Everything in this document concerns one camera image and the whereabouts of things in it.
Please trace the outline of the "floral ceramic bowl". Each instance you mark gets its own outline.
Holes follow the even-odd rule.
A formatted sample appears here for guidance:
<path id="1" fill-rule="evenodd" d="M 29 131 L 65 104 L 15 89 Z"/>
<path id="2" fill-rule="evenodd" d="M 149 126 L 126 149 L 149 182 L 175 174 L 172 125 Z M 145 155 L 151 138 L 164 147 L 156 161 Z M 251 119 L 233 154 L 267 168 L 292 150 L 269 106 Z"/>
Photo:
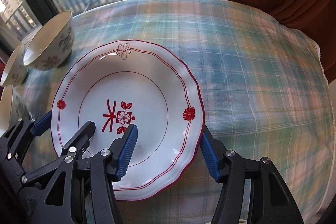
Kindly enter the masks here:
<path id="1" fill-rule="evenodd" d="M 74 42 L 72 11 L 63 11 L 35 34 L 26 48 L 23 65 L 40 71 L 56 68 L 70 55 Z"/>
<path id="2" fill-rule="evenodd" d="M 28 68 L 23 64 L 23 57 L 25 55 L 25 46 L 19 44 L 5 65 L 1 77 L 1 87 L 5 88 L 8 85 L 18 86 L 26 78 Z"/>
<path id="3" fill-rule="evenodd" d="M 1 96 L 0 133 L 3 135 L 9 128 L 15 125 L 19 119 L 30 119 L 27 106 L 15 90 L 13 85 L 4 88 Z"/>

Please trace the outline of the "red patterned white plate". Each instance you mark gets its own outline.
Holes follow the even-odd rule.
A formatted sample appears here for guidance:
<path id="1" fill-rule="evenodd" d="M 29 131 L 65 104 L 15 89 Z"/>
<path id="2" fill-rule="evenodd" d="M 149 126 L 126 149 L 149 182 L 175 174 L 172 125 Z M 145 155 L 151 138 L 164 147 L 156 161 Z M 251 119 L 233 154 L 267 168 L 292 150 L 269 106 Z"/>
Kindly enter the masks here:
<path id="1" fill-rule="evenodd" d="M 155 43 L 119 40 L 88 52 L 62 79 L 52 104 L 56 153 L 88 121 L 96 130 L 84 157 L 137 126 L 126 174 L 113 188 L 119 201 L 141 201 L 171 186 L 191 164 L 205 108 L 182 60 Z"/>

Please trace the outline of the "plaid tablecloth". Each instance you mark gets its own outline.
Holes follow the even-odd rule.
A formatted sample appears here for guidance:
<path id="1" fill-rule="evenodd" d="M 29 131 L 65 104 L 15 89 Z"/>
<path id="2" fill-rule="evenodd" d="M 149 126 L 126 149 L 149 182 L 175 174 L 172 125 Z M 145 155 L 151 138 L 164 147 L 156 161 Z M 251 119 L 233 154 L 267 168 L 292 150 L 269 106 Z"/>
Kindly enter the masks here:
<path id="1" fill-rule="evenodd" d="M 115 40 L 164 46 L 197 79 L 206 125 L 224 145 L 250 159 L 271 158 L 305 223 L 330 188 L 335 123 L 316 43 L 249 6 L 224 0 L 125 0 L 75 16 L 69 59 L 29 71 L 17 91 L 35 118 L 51 109 L 68 69 Z"/>

